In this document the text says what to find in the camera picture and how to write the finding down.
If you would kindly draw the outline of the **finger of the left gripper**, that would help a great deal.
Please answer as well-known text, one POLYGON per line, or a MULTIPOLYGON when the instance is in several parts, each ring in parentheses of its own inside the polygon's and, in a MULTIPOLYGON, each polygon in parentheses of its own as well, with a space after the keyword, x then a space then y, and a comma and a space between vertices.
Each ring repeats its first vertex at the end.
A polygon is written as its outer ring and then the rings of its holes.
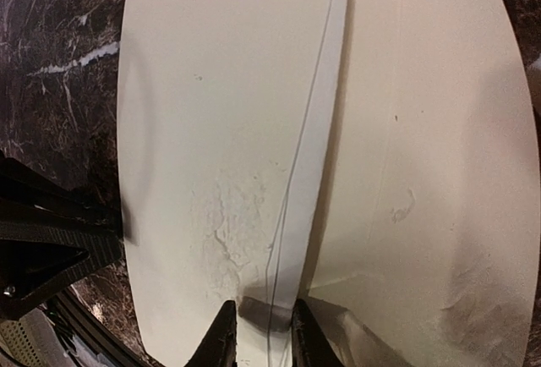
POLYGON ((103 205, 80 190, 64 189, 1 151, 1 197, 54 214, 106 227, 123 236, 120 210, 103 205))
POLYGON ((100 227, 2 222, 1 317, 21 318, 121 254, 116 234, 100 227))

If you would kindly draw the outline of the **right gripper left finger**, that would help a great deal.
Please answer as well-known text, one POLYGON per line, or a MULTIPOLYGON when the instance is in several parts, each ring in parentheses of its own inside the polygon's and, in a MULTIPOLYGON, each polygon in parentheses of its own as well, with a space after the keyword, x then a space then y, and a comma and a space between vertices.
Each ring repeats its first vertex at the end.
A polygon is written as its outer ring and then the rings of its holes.
POLYGON ((186 367, 234 367, 237 365, 237 308, 223 303, 186 367))

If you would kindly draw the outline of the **cream paper envelope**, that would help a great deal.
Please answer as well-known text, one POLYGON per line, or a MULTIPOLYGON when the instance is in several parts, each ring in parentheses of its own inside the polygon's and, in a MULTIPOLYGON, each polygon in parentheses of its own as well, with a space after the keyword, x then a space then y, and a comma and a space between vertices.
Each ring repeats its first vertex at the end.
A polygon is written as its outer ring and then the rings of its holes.
MULTIPOLYGON (((117 159, 145 351, 188 363, 263 279, 331 0, 126 0, 117 159)), ((347 366, 519 366, 533 108, 502 0, 348 0, 297 298, 347 366)))

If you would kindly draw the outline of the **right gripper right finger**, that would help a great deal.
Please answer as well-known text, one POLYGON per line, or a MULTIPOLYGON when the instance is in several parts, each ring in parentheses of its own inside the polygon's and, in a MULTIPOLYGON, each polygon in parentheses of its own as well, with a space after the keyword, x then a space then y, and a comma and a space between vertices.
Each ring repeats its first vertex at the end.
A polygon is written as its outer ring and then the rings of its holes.
POLYGON ((303 299, 292 311, 292 365, 294 367, 342 367, 313 313, 303 299))

